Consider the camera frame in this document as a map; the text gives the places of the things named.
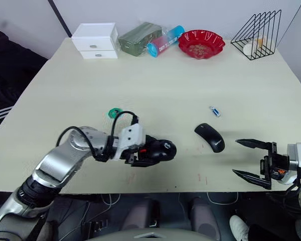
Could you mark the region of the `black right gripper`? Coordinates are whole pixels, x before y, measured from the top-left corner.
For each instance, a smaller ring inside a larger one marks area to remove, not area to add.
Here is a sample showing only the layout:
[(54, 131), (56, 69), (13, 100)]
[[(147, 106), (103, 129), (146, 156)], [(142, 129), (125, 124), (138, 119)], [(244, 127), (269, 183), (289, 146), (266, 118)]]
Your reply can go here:
[[(259, 148), (268, 150), (270, 153), (277, 152), (276, 143), (263, 142), (256, 139), (237, 139), (235, 142), (252, 149)], [(263, 187), (264, 189), (271, 189), (271, 181), (269, 180), (282, 180), (288, 173), (289, 156), (280, 154), (264, 156), (264, 158), (260, 160), (260, 173), (261, 175), (264, 175), (264, 179), (249, 172), (235, 169), (232, 171), (248, 183)]]

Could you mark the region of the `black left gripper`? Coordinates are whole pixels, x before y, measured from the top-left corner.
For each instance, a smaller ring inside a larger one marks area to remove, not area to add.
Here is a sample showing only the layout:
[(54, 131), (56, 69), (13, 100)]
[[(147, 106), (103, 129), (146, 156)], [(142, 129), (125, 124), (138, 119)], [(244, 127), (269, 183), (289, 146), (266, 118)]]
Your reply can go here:
[[(145, 143), (161, 143), (163, 140), (156, 139), (150, 135), (145, 136)], [(139, 147), (135, 149), (128, 149), (124, 151), (125, 163), (131, 165), (132, 167), (150, 167), (159, 163), (159, 161), (152, 161), (147, 156), (147, 149), (144, 147)]]

